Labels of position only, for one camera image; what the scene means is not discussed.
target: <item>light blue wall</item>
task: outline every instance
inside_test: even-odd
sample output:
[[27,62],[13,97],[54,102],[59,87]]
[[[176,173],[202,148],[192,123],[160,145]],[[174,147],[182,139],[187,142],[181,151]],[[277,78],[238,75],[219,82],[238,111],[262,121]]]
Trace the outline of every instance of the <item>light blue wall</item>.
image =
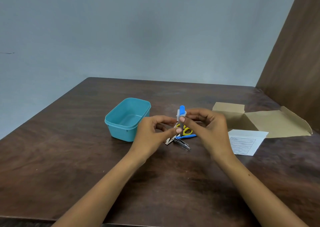
[[255,86],[294,0],[0,0],[0,138],[91,76]]

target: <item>teal plastic container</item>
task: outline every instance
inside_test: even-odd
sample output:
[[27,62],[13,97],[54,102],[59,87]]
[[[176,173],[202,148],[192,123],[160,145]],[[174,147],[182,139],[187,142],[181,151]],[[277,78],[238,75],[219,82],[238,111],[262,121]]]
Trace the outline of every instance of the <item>teal plastic container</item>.
[[108,125],[111,136],[132,142],[137,133],[138,123],[150,114],[149,101],[137,98],[124,99],[106,115],[104,122]]

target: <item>yellow scissor handle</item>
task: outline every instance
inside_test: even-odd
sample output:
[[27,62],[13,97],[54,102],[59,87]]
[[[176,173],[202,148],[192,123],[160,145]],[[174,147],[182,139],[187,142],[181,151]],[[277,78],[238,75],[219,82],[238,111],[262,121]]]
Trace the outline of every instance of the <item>yellow scissor handle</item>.
[[182,136],[186,136],[186,135],[190,135],[192,134],[192,130],[189,133],[186,133],[186,131],[191,130],[190,128],[186,127],[186,125],[183,125],[183,132],[182,132]]

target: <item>wooden table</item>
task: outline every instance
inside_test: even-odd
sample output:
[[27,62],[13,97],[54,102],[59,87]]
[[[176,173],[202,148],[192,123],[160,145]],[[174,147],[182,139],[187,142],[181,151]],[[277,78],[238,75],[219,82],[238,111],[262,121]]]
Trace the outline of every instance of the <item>wooden table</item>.
[[[150,115],[211,109],[278,109],[254,87],[88,78],[0,141],[0,216],[56,220],[129,150],[105,115],[127,97],[150,101]],[[199,138],[159,150],[135,173],[106,222],[148,226],[257,226],[258,222]],[[238,156],[310,226],[320,225],[320,136],[265,139]]]

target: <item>hand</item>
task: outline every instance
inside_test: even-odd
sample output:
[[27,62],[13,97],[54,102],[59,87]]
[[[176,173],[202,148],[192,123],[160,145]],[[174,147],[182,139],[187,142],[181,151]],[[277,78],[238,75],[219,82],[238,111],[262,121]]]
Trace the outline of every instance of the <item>hand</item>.
[[158,149],[162,142],[165,142],[168,138],[172,138],[182,131],[181,128],[167,129],[161,123],[174,126],[177,120],[168,116],[143,118],[138,124],[137,134],[129,153],[141,157],[144,163]]
[[[230,156],[234,157],[226,118],[223,114],[204,108],[188,109],[186,112],[186,117],[180,117],[180,121],[200,137],[204,147],[215,161],[230,158]],[[206,127],[202,127],[194,121],[201,121]]]

